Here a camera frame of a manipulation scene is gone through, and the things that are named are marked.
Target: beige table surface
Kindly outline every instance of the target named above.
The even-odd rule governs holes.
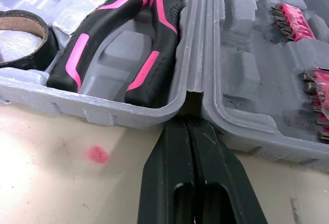
[[[0,223],[135,224],[161,131],[88,124],[0,104]],[[86,157],[93,145],[105,164]],[[328,224],[329,175],[237,153],[269,224]]]

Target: red stain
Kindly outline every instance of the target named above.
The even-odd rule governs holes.
[[[93,146],[87,151],[89,160],[97,163],[105,163],[108,160],[108,153],[101,146]]]

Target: tape roll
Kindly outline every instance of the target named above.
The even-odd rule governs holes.
[[[42,39],[38,48],[19,59],[0,62],[0,68],[14,67],[23,70],[44,71],[55,58],[58,45],[53,31],[34,13],[23,10],[0,12],[0,30],[23,31]]]

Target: plier handle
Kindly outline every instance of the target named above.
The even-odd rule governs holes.
[[[107,0],[79,26],[50,73],[48,87],[78,92],[94,54],[117,27],[132,19],[148,0]],[[150,107],[174,67],[180,0],[150,0],[155,41],[149,57],[129,85],[125,102]]]
[[[137,224],[267,224],[247,174],[203,119],[165,125],[143,169]]]

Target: tool case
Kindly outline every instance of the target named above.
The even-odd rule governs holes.
[[[39,15],[60,51],[45,71],[1,68],[1,101],[106,126],[154,129],[178,113],[187,92],[196,92],[200,115],[229,148],[329,171],[329,145],[317,138],[320,128],[299,79],[328,60],[329,0],[181,0],[175,69],[154,108],[124,103],[125,90],[152,47],[147,8],[103,41],[78,93],[46,87],[79,23],[105,1],[0,0],[1,11]],[[271,8],[282,3],[303,12],[316,40],[289,42],[280,33]]]

